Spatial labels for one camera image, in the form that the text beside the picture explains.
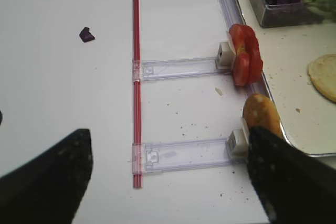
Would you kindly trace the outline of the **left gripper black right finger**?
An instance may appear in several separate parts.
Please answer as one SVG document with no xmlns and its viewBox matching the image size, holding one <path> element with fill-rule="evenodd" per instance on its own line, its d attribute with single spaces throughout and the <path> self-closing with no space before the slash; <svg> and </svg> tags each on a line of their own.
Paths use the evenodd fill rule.
<svg viewBox="0 0 336 224">
<path fill-rule="evenodd" d="M 270 223 L 335 223 L 332 167 L 254 126 L 247 170 Z"/>
</svg>

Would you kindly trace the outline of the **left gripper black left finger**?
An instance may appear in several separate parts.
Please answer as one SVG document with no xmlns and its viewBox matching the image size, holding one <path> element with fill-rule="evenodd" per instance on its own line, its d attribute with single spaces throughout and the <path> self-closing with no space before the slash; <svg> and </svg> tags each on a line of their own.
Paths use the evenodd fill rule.
<svg viewBox="0 0 336 224">
<path fill-rule="evenodd" d="M 90 131 L 77 129 L 1 177 L 1 223 L 72 223 L 92 170 Z"/>
</svg>

